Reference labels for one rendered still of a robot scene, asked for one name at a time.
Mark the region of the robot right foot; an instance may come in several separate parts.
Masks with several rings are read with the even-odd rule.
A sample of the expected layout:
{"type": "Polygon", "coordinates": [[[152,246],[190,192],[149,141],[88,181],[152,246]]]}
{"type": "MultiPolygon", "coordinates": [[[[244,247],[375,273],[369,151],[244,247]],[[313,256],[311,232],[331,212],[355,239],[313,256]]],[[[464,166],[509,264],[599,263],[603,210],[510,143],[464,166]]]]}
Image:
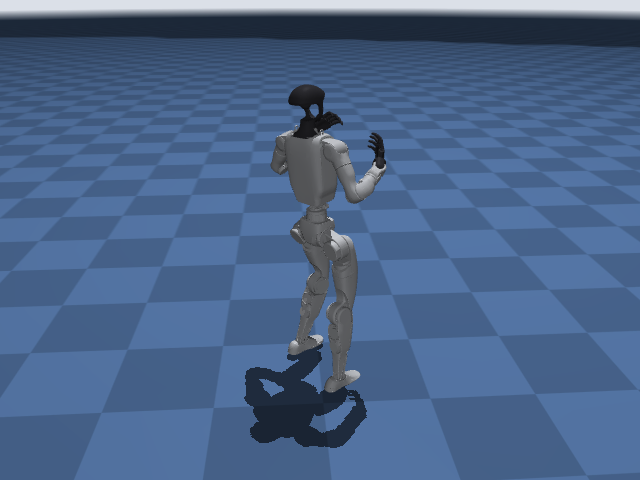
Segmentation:
{"type": "MultiPolygon", "coordinates": [[[[343,374],[343,372],[342,372],[343,374]]],[[[355,380],[357,380],[360,377],[360,373],[356,370],[349,370],[349,371],[345,371],[345,378],[342,378],[341,380],[337,379],[337,375],[335,374],[335,376],[333,377],[333,375],[331,377],[329,377],[325,383],[324,389],[327,392],[335,392],[337,390],[339,390],[340,388],[351,384],[352,382],[354,382],[355,380]]]]}

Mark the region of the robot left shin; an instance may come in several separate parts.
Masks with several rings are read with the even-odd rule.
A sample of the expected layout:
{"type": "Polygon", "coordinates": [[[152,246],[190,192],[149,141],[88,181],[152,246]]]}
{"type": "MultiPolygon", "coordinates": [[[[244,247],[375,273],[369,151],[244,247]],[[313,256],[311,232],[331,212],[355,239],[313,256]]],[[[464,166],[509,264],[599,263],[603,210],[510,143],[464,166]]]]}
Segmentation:
{"type": "MultiPolygon", "coordinates": [[[[318,317],[322,305],[324,303],[327,291],[323,294],[315,294],[308,289],[308,281],[310,277],[313,275],[312,273],[307,278],[307,286],[302,295],[301,308],[300,308],[300,324],[296,336],[296,341],[299,339],[299,343],[305,343],[307,341],[307,337],[311,328],[313,326],[314,320],[318,317]],[[306,337],[306,338],[305,338],[306,337]],[[304,340],[305,338],[305,340],[304,340]]],[[[327,289],[328,290],[328,289],[327,289]]]]}

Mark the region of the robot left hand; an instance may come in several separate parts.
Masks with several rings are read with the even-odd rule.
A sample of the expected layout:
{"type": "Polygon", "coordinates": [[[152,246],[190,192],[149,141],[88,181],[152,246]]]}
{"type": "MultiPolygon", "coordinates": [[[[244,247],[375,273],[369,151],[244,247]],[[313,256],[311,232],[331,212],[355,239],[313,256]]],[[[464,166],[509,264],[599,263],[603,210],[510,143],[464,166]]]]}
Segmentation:
{"type": "Polygon", "coordinates": [[[337,123],[340,123],[341,125],[343,125],[343,122],[341,121],[341,118],[338,117],[337,114],[334,114],[334,113],[328,111],[322,116],[320,121],[315,122],[315,127],[320,132],[321,129],[323,129],[323,131],[325,131],[325,130],[329,129],[332,125],[335,125],[337,123]]]}

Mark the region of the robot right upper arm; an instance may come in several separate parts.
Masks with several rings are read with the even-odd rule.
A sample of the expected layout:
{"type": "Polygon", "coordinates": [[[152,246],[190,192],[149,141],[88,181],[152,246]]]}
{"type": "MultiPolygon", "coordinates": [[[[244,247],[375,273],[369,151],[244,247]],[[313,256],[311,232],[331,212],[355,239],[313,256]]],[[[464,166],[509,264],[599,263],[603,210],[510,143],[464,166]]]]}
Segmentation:
{"type": "Polygon", "coordinates": [[[322,140],[323,154],[326,160],[332,162],[337,176],[344,188],[346,200],[356,204],[364,199],[356,193],[355,172],[349,158],[349,150],[345,142],[326,138],[322,140]]]}

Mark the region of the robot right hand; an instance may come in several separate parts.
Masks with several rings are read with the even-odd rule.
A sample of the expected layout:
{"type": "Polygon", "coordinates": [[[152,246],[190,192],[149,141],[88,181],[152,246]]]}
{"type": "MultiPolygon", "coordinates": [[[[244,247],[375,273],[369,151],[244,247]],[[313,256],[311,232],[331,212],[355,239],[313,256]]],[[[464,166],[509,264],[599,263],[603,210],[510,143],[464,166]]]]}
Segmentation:
{"type": "MultiPolygon", "coordinates": [[[[384,159],[384,145],[383,145],[383,140],[381,138],[381,136],[379,136],[377,133],[371,133],[374,136],[370,136],[370,138],[374,139],[373,140],[369,140],[370,143],[373,143],[376,148],[374,146],[368,145],[369,148],[372,148],[375,152],[375,159],[373,160],[373,163],[376,161],[376,167],[379,169],[383,169],[384,168],[384,164],[386,165],[386,160],[384,159]],[[375,137],[376,136],[376,137],[375,137]]],[[[373,165],[372,163],[372,165],[373,165]]]]}

